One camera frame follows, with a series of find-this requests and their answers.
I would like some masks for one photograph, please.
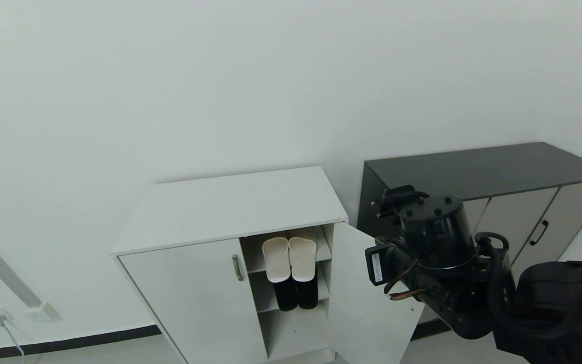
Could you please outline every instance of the floor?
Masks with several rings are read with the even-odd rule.
[[[0,364],[20,364],[20,357],[0,359]],[[29,355],[25,364],[180,364],[162,336],[90,346],[74,350]],[[410,343],[401,364],[525,364],[521,357],[495,350],[493,337],[466,341],[448,332]],[[346,364],[338,359],[336,364]]]

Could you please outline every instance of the shoe cabinet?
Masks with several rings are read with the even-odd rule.
[[[316,233],[319,303],[281,311],[261,247],[298,228]],[[370,283],[373,245],[315,166],[154,185],[112,255],[182,362],[391,364],[423,304]]]
[[[370,201],[402,185],[457,196],[472,231],[505,235],[516,283],[531,265],[560,258],[582,228],[582,158],[547,143],[366,161],[357,228],[372,236],[400,234],[391,219],[376,218]],[[414,334],[446,328],[426,308]]]

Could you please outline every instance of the slipper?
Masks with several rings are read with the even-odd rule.
[[[304,309],[318,305],[316,274],[316,233],[312,228],[294,230],[289,239],[291,277],[296,282],[298,305]]]
[[[271,238],[262,244],[266,278],[273,283],[275,299],[281,311],[291,311],[298,305],[296,284],[291,279],[288,251],[289,242],[286,238]]]

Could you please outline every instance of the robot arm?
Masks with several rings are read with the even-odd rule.
[[[378,217],[403,228],[401,237],[377,237],[365,251],[374,285],[385,284],[386,294],[399,281],[408,288],[390,299],[424,302],[464,339],[494,332],[499,350],[532,364],[582,363],[582,262],[534,265],[516,290],[508,240],[496,233],[473,239],[458,198],[404,186],[372,204]]]

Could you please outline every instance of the cabinet handle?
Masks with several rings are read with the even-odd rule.
[[[547,228],[549,228],[549,221],[543,220],[542,224],[543,224],[543,226],[545,226],[545,228],[543,229],[543,232],[540,233],[540,237],[538,237],[538,239],[536,239],[536,241],[534,241],[534,240],[530,241],[529,242],[529,245],[535,246],[536,244],[538,244],[538,242],[540,241],[540,239],[543,238],[543,235],[545,235],[545,231],[547,231]]]
[[[239,270],[239,260],[237,254],[233,254],[233,267],[235,267],[235,275],[237,276],[237,280],[240,282],[244,281],[242,271]]]

